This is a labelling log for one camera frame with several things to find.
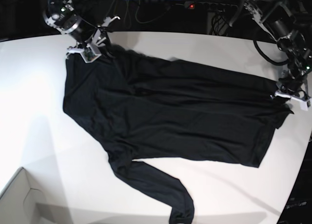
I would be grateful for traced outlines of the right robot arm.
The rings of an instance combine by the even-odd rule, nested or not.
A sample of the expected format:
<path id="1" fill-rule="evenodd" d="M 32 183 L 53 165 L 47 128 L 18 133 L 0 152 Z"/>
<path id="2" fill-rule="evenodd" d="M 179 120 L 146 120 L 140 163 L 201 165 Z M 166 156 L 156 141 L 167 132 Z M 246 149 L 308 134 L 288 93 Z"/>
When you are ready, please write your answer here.
<path id="1" fill-rule="evenodd" d="M 106 17 L 102 24 L 93 25 L 78 14 L 73 0 L 47 0 L 43 18 L 48 26 L 76 41 L 75 46 L 67 48 L 66 58 L 79 54 L 85 63 L 92 63 L 101 56 L 114 58 L 108 32 L 110 24 L 120 20 L 119 16 Z"/>

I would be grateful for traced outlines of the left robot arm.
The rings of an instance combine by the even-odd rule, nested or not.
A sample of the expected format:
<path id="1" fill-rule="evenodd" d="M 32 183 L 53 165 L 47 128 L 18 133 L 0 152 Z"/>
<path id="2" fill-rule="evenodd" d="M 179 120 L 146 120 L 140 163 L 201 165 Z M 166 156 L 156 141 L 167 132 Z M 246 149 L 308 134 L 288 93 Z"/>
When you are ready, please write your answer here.
<path id="1" fill-rule="evenodd" d="M 238 19 L 242 10 L 257 24 L 256 32 L 262 30 L 275 42 L 277 48 L 286 54 L 285 61 L 270 59 L 259 47 L 253 44 L 258 53 L 275 66 L 287 66 L 277 81 L 275 97 L 295 100 L 302 110 L 308 111 L 312 98 L 308 91 L 308 75 L 312 72 L 312 16 L 301 13 L 299 6 L 292 6 L 292 0 L 238 0 L 237 11 L 230 25 Z"/>

